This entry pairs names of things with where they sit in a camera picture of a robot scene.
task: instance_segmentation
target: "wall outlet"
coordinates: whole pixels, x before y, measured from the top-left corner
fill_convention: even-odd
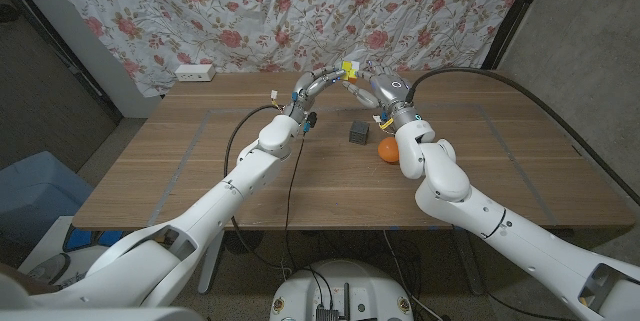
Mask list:
[[[215,74],[213,65],[180,65],[176,70],[178,81],[211,81]]]

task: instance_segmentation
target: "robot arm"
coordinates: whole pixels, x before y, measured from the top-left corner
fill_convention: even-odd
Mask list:
[[[471,186],[455,163],[451,144],[433,143],[429,123],[404,102],[406,81],[388,68],[374,66],[372,71],[358,76],[369,81],[383,111],[393,119],[402,173],[410,179],[424,177],[416,192],[422,211],[483,239],[582,320],[609,320],[637,310],[640,268],[567,243]]]
[[[242,202],[271,183],[290,153],[315,96],[344,70],[306,73],[283,114],[264,127],[238,157],[237,166],[185,213],[138,230],[110,247],[82,281],[52,294],[32,296],[33,307],[113,308],[166,306],[182,290],[208,245]],[[169,247],[157,242],[171,239]]]

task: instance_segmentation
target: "black cube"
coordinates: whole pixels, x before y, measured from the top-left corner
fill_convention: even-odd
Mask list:
[[[351,130],[349,130],[349,142],[353,142],[359,145],[366,145],[368,133],[368,123],[364,121],[353,121],[353,124],[351,124]]]

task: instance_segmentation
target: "orange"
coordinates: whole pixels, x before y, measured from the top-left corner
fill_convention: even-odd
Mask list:
[[[398,162],[400,155],[398,154],[398,143],[396,143],[396,139],[387,137],[380,141],[378,145],[378,155],[389,163]]]

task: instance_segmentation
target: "white wall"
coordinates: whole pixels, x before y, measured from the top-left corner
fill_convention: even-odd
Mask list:
[[[640,193],[640,2],[535,0],[498,67]]]
[[[160,97],[143,97],[124,67],[67,0],[33,0],[124,117],[149,117]]]

